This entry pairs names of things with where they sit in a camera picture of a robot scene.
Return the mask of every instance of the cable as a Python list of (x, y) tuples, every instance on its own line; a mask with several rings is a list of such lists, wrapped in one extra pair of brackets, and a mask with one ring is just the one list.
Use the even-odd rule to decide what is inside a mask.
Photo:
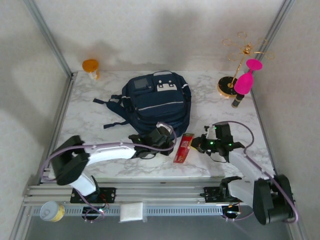
[(251, 217), (253, 214), (254, 214), (254, 212), (251, 212), (250, 214), (248, 214), (247, 216), (244, 216), (244, 217), (242, 217), (242, 218), (228, 218), (228, 217), (227, 217), (226, 215), (224, 215), (224, 214), (222, 215), (222, 217), (223, 217), (226, 221), (228, 221), (229, 219), (232, 219), (232, 221), (234, 222), (234, 221), (245, 220), (245, 219)]
[(103, 193), (102, 194), (100, 194), (100, 196), (101, 196), (101, 199), (104, 201), (104, 207), (103, 208), (105, 208), (107, 205), (108, 205), (108, 210), (110, 210), (110, 205), (109, 205), (109, 203), (107, 202), (107, 200), (106, 200), (106, 195), (104, 195)]
[[(144, 144), (138, 144), (138, 143), (132, 143), (132, 142), (109, 142), (109, 143), (101, 143), (101, 144), (91, 144), (91, 145), (78, 145), (78, 146), (68, 146), (66, 148), (60, 149), (59, 151), (56, 151), (55, 153), (51, 154), (43, 163), (42, 168), (41, 168), (41, 178), (44, 176), (44, 171), (45, 168), (49, 165), (50, 161), (63, 154), (64, 152), (70, 151), (70, 150), (75, 150), (75, 149), (96, 149), (96, 148), (107, 148), (107, 147), (112, 147), (112, 146), (135, 146), (135, 147), (143, 147), (146, 149), (151, 149), (151, 150), (155, 150), (155, 151), (159, 151), (159, 152), (165, 152), (165, 151), (169, 151), (171, 149), (173, 149), (175, 147), (175, 145), (177, 144), (177, 134), (175, 133), (174, 129), (172, 128), (172, 126), (165, 124), (162, 122), (162, 124), (164, 124), (166, 127), (170, 128), (170, 130), (172, 131), (172, 134), (174, 136), (174, 143), (172, 146), (168, 147), (168, 148), (157, 148), (157, 147), (153, 147), (153, 146), (148, 146), (148, 145), (144, 145)], [(46, 179), (50, 182), (55, 181), (55, 179)]]
[(210, 156), (211, 160), (216, 162), (216, 163), (221, 163), (221, 164), (225, 164), (227, 163), (227, 161), (217, 161), (217, 160), (214, 160), (211, 156)]
[(295, 207), (295, 204), (291, 201), (290, 197), (286, 194), (286, 192), (283, 190), (283, 188), (279, 185), (279, 183), (277, 183), (277, 181), (269, 174), (267, 173), (266, 171), (263, 170), (262, 167), (260, 167), (252, 158), (250, 158), (248, 155), (247, 155), (247, 149), (249, 147), (251, 147), (253, 144), (254, 144), (254, 141), (255, 141), (255, 136), (254, 136), (254, 133), (252, 132), (252, 130), (245, 124), (241, 123), (241, 122), (238, 122), (238, 121), (219, 121), (219, 122), (216, 122), (214, 123), (213, 125), (216, 125), (216, 124), (221, 124), (221, 123), (234, 123), (234, 124), (239, 124), (243, 127), (245, 127), (251, 134), (251, 137), (252, 137), (252, 141), (251, 143), (246, 146), (243, 150), (243, 153), (245, 154), (245, 158), (248, 159), (257, 169), (259, 169), (259, 171), (261, 171), (263, 174), (265, 174), (267, 177), (269, 177), (270, 181), (276, 186), (277, 189), (279, 189), (280, 193), (283, 195), (284, 199), (287, 201), (287, 203), (290, 205), (293, 213), (294, 213), (294, 220), (292, 221), (284, 221), (286, 223), (289, 223), (289, 224), (294, 224), (294, 223), (297, 223), (298, 220), (299, 220), (299, 214), (298, 214), (298, 210), (297, 208)]
[(155, 155), (155, 154), (153, 154), (153, 156), (152, 156), (152, 157), (149, 157), (149, 158), (146, 158), (146, 157), (140, 157), (140, 159), (143, 159), (143, 160), (149, 160), (149, 159), (153, 159), (155, 156), (156, 156), (156, 155)]
[(86, 213), (84, 215), (85, 221), (87, 221), (88, 212), (90, 212), (91, 210), (95, 210), (96, 212), (98, 212), (102, 216), (102, 218), (100, 218), (100, 219), (91, 220), (91, 223), (102, 221), (103, 219), (105, 219), (105, 214), (103, 212), (99, 211), (95, 206), (93, 206), (90, 202), (88, 202), (87, 199), (77, 189), (75, 189), (75, 190), (79, 194), (80, 198), (91, 208), (88, 211), (86, 211)]
[(226, 206), (223, 206), (222, 208), (223, 209), (225, 209), (225, 208), (231, 208), (231, 207), (234, 207), (235, 205), (240, 205), (240, 202), (238, 201), (238, 202), (236, 202), (236, 203), (234, 203), (234, 204), (232, 204), (232, 205), (226, 205)]
[[(171, 149), (173, 149), (175, 147), (175, 145), (177, 144), (177, 134), (176, 132), (174, 131), (174, 129), (172, 128), (172, 126), (168, 125), (168, 124), (165, 124), (163, 122), (161, 122), (163, 125), (165, 125), (166, 127), (168, 127), (173, 136), (174, 136), (174, 143), (172, 146), (168, 147), (168, 148), (156, 148), (156, 147), (153, 147), (153, 146), (148, 146), (148, 145), (144, 145), (144, 144), (137, 144), (137, 143), (131, 143), (131, 142), (111, 142), (111, 143), (101, 143), (101, 144), (91, 144), (91, 145), (78, 145), (78, 146), (69, 146), (69, 147), (66, 147), (66, 148), (63, 148), (63, 149), (60, 149), (59, 151), (56, 151), (55, 153), (51, 154), (43, 163), (42, 167), (41, 167), (41, 178), (43, 178), (44, 176), (44, 171), (45, 171), (45, 168), (46, 166), (49, 165), (50, 161), (63, 154), (64, 152), (67, 152), (67, 151), (70, 151), (70, 150), (75, 150), (75, 149), (87, 149), (87, 148), (91, 148), (91, 149), (96, 149), (96, 148), (107, 148), (107, 147), (112, 147), (112, 146), (135, 146), (135, 147), (143, 147), (143, 148), (146, 148), (146, 149), (151, 149), (151, 150), (155, 150), (155, 151), (159, 151), (159, 152), (165, 152), (165, 151), (169, 151)], [(49, 182), (53, 182), (55, 181), (55, 179), (47, 179), (47, 181)], [(100, 219), (95, 219), (95, 220), (91, 220), (91, 223), (94, 223), (94, 222), (98, 222), (98, 221), (101, 221), (105, 218), (105, 215), (103, 212), (99, 211), (96, 207), (94, 207), (92, 204), (90, 204), (86, 198), (77, 190), (77, 193), (79, 194), (79, 196), (81, 197), (81, 199), (89, 206), (91, 207), (92, 210), (95, 210), (96, 212), (98, 212), (99, 214), (101, 214), (102, 218)], [(84, 215), (84, 220), (87, 221), (87, 215), (88, 215), (88, 212), (91, 211), (91, 209), (89, 209), (88, 211), (86, 211), (85, 215)]]

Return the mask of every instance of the white robotic arm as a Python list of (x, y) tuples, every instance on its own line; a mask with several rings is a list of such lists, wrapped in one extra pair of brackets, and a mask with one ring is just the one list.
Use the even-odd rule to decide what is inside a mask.
[[(176, 143), (176, 135), (164, 123), (156, 126), (150, 134), (129, 136), (126, 143), (104, 143), (88, 147), (83, 145), (80, 136), (72, 136), (53, 153), (63, 151), (51, 161), (57, 184), (70, 185), (81, 195), (94, 198), (99, 195), (99, 187), (94, 177), (86, 174), (86, 166), (114, 159), (145, 158), (159, 152), (169, 155)], [(174, 143), (171, 141), (172, 133), (175, 136)]]
[(229, 152), (229, 162), (237, 167), (246, 178), (233, 180), (228, 184), (231, 196), (241, 200), (253, 207), (254, 186), (258, 179), (268, 180), (269, 178), (259, 171), (248, 159), (245, 158), (242, 148), (237, 148)]
[[(244, 126), (239, 122), (230, 122)], [(212, 200), (244, 202), (253, 208), (254, 215), (263, 225), (291, 218), (293, 209), (286, 200), (289, 198), (291, 203), (293, 202), (288, 178), (284, 175), (275, 175), (273, 171), (262, 171), (253, 159), (244, 154), (245, 146), (240, 142), (234, 142), (227, 122), (205, 126), (204, 129), (206, 133), (194, 138), (191, 146), (209, 156), (212, 153), (219, 153), (224, 157), (226, 163), (236, 166), (245, 176), (222, 179), (220, 186), (212, 189), (210, 196), (204, 195), (205, 199), (210, 202)], [(282, 188), (286, 198), (275, 183)]]
[[(118, 145), (101, 148), (87, 148), (85, 152), (90, 155), (86, 166), (95, 164), (101, 161), (108, 161), (113, 159), (131, 159), (136, 154), (136, 150), (132, 145)], [(71, 183), (71, 187), (77, 189), (83, 196), (88, 196), (97, 190), (96, 183), (92, 176), (86, 174), (84, 170), (79, 178)]]

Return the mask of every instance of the marble tabletop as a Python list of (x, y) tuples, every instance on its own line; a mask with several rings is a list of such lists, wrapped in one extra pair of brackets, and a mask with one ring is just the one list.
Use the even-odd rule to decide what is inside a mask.
[[(86, 144), (114, 142), (137, 134), (133, 127), (117, 125), (103, 129), (104, 124), (123, 122), (117, 114), (105, 105), (93, 103), (94, 98), (108, 101), (112, 94), (121, 94), (122, 87), (133, 77), (149, 74), (151, 71), (110, 71), (101, 72), (98, 81), (79, 71), (73, 86), (69, 105), (60, 132), (58, 146), (73, 135), (80, 135)], [(233, 99), (225, 98), (217, 90), (221, 77), (232, 76), (234, 72), (218, 71), (176, 71), (189, 84), (192, 94), (190, 124), (187, 133), (200, 136), (204, 126), (220, 121), (238, 121), (246, 124), (254, 133), (255, 142), (248, 149), (262, 167), (273, 170), (263, 133), (250, 94), (246, 95), (238, 108), (231, 107)], [(230, 124), (235, 142), (247, 145), (251, 141), (250, 133), (243, 127)], [(157, 154), (147, 159), (115, 159), (98, 162), (86, 167), (90, 175), (96, 178), (143, 178), (143, 177), (229, 177), (243, 176), (230, 163), (214, 162), (206, 154), (191, 149), (184, 163), (173, 163), (179, 147), (180, 138), (169, 156)], [(223, 161), (218, 154), (211, 155)]]

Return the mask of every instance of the white wall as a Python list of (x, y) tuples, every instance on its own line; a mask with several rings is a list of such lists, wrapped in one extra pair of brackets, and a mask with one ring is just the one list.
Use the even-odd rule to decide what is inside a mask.
[(66, 76), (22, 0), (0, 3), (0, 239), (48, 146)]
[(283, 0), (36, 0), (72, 71), (235, 71), (225, 38), (263, 38)]
[(254, 95), (278, 169), (310, 240), (320, 239), (320, 1), (297, 0), (255, 74)]

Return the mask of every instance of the gold jewelry stand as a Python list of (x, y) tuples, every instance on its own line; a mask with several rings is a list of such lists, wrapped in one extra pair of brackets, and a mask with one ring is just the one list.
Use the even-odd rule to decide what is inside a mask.
[(275, 54), (273, 52), (255, 51), (255, 47), (257, 47), (258, 45), (262, 45), (262, 46), (267, 45), (268, 40), (266, 40), (264, 38), (259, 38), (257, 40), (257, 43), (255, 45), (252, 45), (251, 42), (249, 42), (249, 43), (246, 42), (247, 33), (241, 31), (241, 32), (238, 32), (237, 36), (238, 36), (238, 38), (243, 40), (243, 46), (238, 45), (237, 43), (235, 43), (234, 41), (232, 41), (231, 39), (228, 39), (228, 38), (224, 39), (222, 41), (222, 44), (225, 46), (237, 46), (240, 49), (241, 52), (230, 53), (227, 56), (230, 61), (237, 61), (239, 59), (239, 56), (241, 55), (242, 58), (239, 63), (239, 66), (236, 69), (233, 77), (232, 76), (225, 76), (219, 80), (218, 85), (217, 85), (218, 91), (223, 96), (230, 97), (230, 98), (234, 98), (237, 95), (237, 92), (234, 89), (235, 83), (238, 80), (236, 78), (236, 76), (241, 68), (241, 65), (244, 63), (247, 56), (253, 57), (253, 54), (264, 54), (265, 58), (267, 58), (267, 59), (274, 59), (275, 58)]

